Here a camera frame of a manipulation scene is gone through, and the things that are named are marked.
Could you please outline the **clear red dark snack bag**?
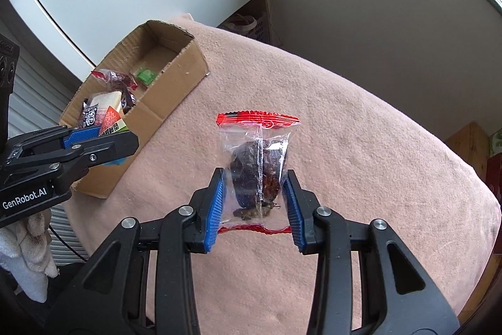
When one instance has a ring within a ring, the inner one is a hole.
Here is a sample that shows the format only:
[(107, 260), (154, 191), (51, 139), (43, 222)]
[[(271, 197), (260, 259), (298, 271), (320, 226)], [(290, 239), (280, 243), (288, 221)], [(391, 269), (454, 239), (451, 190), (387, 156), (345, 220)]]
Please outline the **clear red dark snack bag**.
[(234, 111), (218, 114), (216, 124), (225, 184), (220, 234), (289, 233), (283, 185), (300, 119), (268, 111)]

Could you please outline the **pink table cloth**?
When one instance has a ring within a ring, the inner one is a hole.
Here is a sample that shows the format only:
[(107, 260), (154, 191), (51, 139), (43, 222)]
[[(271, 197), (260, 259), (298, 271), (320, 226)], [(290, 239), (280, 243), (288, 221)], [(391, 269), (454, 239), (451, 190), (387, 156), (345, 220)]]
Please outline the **pink table cloth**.
[[(67, 217), (93, 252), (128, 216), (160, 219), (208, 185), (220, 165), (216, 117), (296, 116), (288, 166), (302, 188), (348, 220), (387, 221), (455, 311), (492, 253), (499, 203), (474, 169), (402, 112), (331, 71), (261, 42), (174, 19), (209, 73), (157, 130), (105, 200), (75, 193)], [(288, 234), (232, 231), (192, 258), (204, 334), (303, 334), (317, 260)]]

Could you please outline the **brown cardboard box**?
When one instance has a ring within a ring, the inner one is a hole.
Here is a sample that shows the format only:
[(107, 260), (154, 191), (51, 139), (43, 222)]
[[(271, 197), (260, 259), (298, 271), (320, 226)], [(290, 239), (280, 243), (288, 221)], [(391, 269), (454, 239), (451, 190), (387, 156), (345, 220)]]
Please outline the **brown cardboard box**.
[[(106, 199), (136, 156), (177, 106), (209, 73), (195, 37), (178, 25), (148, 20), (132, 30), (111, 50), (96, 69), (135, 75), (148, 69), (156, 75), (150, 85), (140, 83), (136, 105), (125, 114), (129, 130), (137, 135), (139, 148), (121, 165), (100, 165), (75, 183), (85, 195)], [(60, 124), (76, 127), (85, 98), (105, 92), (105, 85), (89, 75), (61, 115)]]

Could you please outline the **white glove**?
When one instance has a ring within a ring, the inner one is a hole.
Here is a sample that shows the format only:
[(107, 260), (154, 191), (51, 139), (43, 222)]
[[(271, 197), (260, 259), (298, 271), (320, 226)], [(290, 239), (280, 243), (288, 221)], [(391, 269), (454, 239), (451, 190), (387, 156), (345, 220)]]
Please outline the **white glove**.
[(58, 274), (51, 248), (46, 209), (1, 228), (1, 267), (13, 275), (27, 297), (45, 303), (49, 278)]

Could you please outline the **green jelly cup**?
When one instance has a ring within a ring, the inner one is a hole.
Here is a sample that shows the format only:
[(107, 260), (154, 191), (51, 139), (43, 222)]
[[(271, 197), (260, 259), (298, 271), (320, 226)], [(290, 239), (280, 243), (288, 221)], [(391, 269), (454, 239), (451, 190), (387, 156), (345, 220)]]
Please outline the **green jelly cup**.
[(99, 128), (99, 136), (128, 131), (128, 126), (123, 119), (123, 113), (113, 106), (109, 106)]

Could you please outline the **Snickers bar English label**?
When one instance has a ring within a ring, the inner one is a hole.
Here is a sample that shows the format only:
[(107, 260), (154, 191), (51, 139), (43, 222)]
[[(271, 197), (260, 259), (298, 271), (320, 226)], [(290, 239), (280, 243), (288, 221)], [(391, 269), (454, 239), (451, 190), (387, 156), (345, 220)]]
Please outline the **Snickers bar English label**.
[(98, 105), (88, 104), (86, 101), (83, 102), (83, 109), (81, 111), (78, 127), (87, 128), (96, 126)]

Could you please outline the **green packet in box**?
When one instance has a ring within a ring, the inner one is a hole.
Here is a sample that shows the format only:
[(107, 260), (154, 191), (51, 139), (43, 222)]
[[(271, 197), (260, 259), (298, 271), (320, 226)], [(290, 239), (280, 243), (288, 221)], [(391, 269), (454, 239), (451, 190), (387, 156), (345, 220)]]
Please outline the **green packet in box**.
[(152, 71), (151, 69), (141, 66), (136, 71), (134, 71), (134, 78), (137, 83), (141, 84), (144, 88), (149, 88), (152, 83), (154, 83), (157, 78), (158, 73)]

